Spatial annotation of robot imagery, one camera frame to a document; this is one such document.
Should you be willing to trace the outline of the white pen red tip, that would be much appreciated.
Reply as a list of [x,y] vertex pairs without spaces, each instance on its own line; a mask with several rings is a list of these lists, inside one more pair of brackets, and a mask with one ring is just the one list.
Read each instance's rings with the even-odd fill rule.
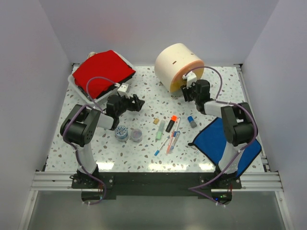
[[176,136],[176,134],[178,132],[180,121],[181,121],[181,118],[178,117],[177,121],[176,121],[176,127],[175,127],[175,130],[174,130],[174,136]]

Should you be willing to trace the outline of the orange pen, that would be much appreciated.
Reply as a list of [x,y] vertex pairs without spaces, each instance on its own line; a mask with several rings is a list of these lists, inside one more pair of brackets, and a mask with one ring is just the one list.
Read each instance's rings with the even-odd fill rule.
[[172,142],[173,142],[173,137],[174,137],[175,134],[176,134],[176,131],[173,130],[171,135],[170,135],[169,144],[168,144],[168,147],[167,147],[167,150],[166,150],[167,154],[170,152],[170,149],[171,149],[171,146],[172,146]]

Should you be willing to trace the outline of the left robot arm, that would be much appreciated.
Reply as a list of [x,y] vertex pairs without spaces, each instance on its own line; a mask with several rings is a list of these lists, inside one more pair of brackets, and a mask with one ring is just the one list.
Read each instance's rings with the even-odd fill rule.
[[113,131],[119,125],[119,118],[123,113],[139,112],[144,104],[145,101],[139,99],[136,94],[128,98],[111,95],[103,110],[94,109],[88,104],[76,104],[72,108],[60,127],[60,134],[63,141],[75,150],[79,165],[77,171],[84,174],[82,182],[87,187],[94,188],[99,184],[99,176],[95,173],[98,166],[91,148],[96,128]]

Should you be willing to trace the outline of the white pen blue clip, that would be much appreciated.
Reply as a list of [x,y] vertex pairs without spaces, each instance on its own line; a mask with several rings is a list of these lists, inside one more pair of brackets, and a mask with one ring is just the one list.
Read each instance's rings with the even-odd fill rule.
[[176,143],[177,143],[177,140],[178,140],[179,136],[180,136],[180,131],[178,131],[178,132],[176,133],[175,139],[174,139],[174,141],[173,141],[172,144],[171,144],[170,151],[172,151],[172,150],[174,149],[174,147],[175,147],[175,145],[176,145]]

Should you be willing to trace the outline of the black orange highlighter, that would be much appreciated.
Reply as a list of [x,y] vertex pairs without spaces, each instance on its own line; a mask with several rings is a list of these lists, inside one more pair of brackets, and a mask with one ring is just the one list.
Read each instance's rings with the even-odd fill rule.
[[165,130],[165,131],[166,131],[167,133],[169,133],[169,132],[171,131],[173,125],[174,125],[175,122],[176,122],[176,120],[177,120],[177,116],[173,115],[173,116],[171,117],[171,119],[170,119],[170,121],[169,121],[167,127],[166,127],[166,130]]

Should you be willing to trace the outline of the green highlighter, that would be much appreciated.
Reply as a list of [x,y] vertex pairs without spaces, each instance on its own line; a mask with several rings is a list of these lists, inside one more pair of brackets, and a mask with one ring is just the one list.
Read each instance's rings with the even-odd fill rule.
[[163,133],[164,127],[165,127],[165,120],[162,120],[160,122],[158,131],[156,133],[156,137],[155,137],[156,140],[160,140],[162,138],[162,133]]

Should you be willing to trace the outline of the white blue cap pen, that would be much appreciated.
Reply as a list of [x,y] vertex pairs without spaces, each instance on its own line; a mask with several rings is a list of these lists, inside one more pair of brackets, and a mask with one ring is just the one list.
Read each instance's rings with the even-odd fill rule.
[[164,147],[164,145],[168,142],[168,140],[170,139],[170,136],[167,136],[166,139],[162,142],[162,144],[160,145],[160,147],[156,150],[154,156],[157,156],[160,151],[162,150],[162,148]]

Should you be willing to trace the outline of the round beige drawer organizer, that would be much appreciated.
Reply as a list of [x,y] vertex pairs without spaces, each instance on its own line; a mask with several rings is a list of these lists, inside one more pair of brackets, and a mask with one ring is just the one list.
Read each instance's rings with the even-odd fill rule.
[[157,57],[154,72],[170,93],[180,90],[186,84],[183,76],[190,70],[200,79],[203,75],[204,61],[183,43],[165,48]]

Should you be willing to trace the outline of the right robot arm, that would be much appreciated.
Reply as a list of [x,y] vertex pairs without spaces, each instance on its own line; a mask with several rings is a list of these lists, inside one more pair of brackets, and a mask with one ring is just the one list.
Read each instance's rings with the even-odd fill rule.
[[186,102],[194,101],[197,110],[203,115],[212,115],[222,120],[226,146],[218,162],[214,184],[225,188],[230,184],[229,174],[238,170],[238,164],[244,150],[255,141],[258,128],[247,102],[223,102],[211,98],[210,84],[207,80],[197,80],[189,87],[180,87]]

